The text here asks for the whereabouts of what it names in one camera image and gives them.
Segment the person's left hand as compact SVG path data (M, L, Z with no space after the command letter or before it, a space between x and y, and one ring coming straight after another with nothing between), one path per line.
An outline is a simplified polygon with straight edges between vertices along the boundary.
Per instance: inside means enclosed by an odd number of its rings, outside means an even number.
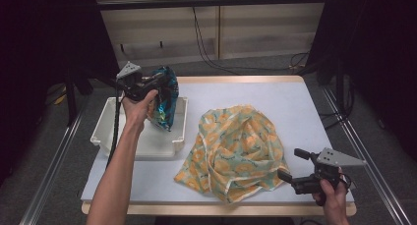
M139 132L143 130L149 112L149 105L157 95L158 91L153 89L141 101L134 101L128 97L123 98L122 105L126 115L126 127L132 127Z

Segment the person's right hand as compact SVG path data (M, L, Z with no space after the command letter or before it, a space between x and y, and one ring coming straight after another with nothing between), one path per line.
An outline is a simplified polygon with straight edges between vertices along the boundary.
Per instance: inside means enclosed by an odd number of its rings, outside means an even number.
M335 189L325 179L320 180L321 188L326 195L326 202L323 211L327 225L350 225L346 214L346 187L339 182Z

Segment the yellow floor item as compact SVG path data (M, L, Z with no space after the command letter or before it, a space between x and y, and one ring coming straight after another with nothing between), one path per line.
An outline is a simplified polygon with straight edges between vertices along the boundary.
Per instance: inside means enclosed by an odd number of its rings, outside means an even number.
M63 87L59 96L52 102L54 105L59 105L66 98L67 88Z

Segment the blue snack packet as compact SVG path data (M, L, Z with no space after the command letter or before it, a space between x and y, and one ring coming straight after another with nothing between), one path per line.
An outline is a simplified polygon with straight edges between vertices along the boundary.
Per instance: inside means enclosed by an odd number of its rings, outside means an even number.
M152 74L163 74L165 80L157 88L158 95L149 106L149 120L161 129L170 132L179 96L177 77L170 67L161 67L154 70Z

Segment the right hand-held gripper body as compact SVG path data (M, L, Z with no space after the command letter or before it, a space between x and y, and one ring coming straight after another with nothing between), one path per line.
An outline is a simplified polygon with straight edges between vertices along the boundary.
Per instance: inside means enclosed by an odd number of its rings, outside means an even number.
M292 179L291 186L297 195L317 194L323 190L320 180L328 180L334 188L341 181L339 168L342 166L365 166L365 160L336 151L332 148L324 148L320 153L310 152L310 159L314 165L314 172L308 177Z

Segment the white plastic tray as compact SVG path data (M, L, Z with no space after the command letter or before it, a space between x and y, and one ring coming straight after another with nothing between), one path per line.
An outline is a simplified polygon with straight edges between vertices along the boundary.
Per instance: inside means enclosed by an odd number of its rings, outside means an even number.
M188 98L180 96L170 132L145 121L145 128L138 140L136 158L172 158L179 152L185 145L187 108ZM115 109L115 97L109 97L90 137L90 142L99 146L106 156L113 143Z

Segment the black horizontal bar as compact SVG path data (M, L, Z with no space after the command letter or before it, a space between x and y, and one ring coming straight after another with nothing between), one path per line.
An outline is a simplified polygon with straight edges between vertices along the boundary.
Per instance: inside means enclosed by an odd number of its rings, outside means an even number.
M151 0L97 3L100 11L324 3L327 0Z

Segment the orange patterned cloth bag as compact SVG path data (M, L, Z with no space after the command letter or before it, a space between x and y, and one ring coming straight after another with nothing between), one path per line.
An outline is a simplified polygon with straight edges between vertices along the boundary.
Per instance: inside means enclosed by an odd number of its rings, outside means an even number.
M277 172L287 169L274 124L253 106L237 105L201 117L194 146L174 181L235 203L275 190L282 183Z

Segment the black metal stand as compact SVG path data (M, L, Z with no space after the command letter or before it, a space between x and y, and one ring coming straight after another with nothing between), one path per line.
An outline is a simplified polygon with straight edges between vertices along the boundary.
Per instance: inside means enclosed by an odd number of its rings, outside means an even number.
M68 104L68 125L71 126L76 118L79 116L79 111L76 103L75 89L81 95L90 95L93 92L93 86L89 82L90 79L98 80L114 89L121 90L115 79L110 79L100 73L88 68L68 68L65 75L65 88Z
M327 54L317 63L317 81L319 85L327 85L335 78L335 102L337 113L343 118L350 115L352 106L345 105L344 62L335 54Z

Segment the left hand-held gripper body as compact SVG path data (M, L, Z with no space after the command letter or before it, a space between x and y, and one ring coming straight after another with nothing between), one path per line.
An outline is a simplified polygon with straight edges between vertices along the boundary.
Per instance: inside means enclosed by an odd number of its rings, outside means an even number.
M158 81L144 82L142 68L130 61L121 69L116 76L116 84L122 89L125 95L134 100L141 101L149 93L147 85L151 83L161 83Z

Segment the black curtain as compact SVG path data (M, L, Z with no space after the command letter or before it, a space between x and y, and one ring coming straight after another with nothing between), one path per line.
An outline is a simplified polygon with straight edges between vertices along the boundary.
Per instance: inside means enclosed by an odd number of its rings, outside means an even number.
M417 0L327 0L307 68L341 68L417 161Z
M26 151L48 89L113 78L118 64L96 0L0 0L0 186Z

